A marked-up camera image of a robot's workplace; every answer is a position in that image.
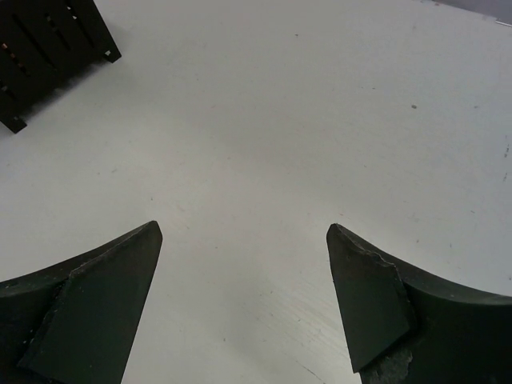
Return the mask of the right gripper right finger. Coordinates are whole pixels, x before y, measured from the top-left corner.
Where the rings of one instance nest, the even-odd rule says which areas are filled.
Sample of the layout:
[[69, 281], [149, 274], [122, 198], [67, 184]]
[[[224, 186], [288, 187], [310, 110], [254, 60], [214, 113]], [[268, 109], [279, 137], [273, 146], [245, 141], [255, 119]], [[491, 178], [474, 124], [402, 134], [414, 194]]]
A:
[[326, 243], [364, 383], [508, 383], [511, 299], [440, 278], [333, 224]]

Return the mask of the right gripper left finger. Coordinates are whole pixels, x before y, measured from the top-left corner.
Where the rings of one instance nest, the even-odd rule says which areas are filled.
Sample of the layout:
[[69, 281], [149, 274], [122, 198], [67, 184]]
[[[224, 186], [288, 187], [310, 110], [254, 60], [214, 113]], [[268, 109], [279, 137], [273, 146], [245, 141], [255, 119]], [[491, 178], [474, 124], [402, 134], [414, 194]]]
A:
[[158, 264], [156, 221], [1, 283], [3, 383], [120, 383]]

